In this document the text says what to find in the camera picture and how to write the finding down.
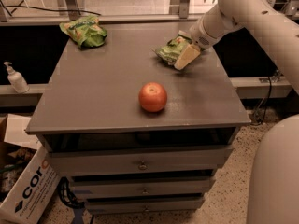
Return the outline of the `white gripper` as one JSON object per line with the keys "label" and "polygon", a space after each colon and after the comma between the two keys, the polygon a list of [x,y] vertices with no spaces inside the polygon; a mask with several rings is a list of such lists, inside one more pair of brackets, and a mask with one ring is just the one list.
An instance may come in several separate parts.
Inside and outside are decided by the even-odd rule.
{"label": "white gripper", "polygon": [[214,46],[225,35],[236,30],[237,25],[231,19],[226,18],[219,6],[215,5],[190,28],[191,39],[195,45],[186,46],[178,56],[174,67],[177,70],[184,69],[201,54],[201,49]]}

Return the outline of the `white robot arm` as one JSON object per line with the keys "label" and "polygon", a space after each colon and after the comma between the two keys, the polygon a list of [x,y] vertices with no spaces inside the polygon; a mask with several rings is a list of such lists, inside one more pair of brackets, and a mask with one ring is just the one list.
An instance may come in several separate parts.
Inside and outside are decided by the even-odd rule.
{"label": "white robot arm", "polygon": [[[218,0],[190,29],[192,43],[179,58],[208,49],[246,28],[293,89],[299,92],[299,26],[269,0]],[[299,224],[299,115],[263,137],[252,164],[247,224]]]}

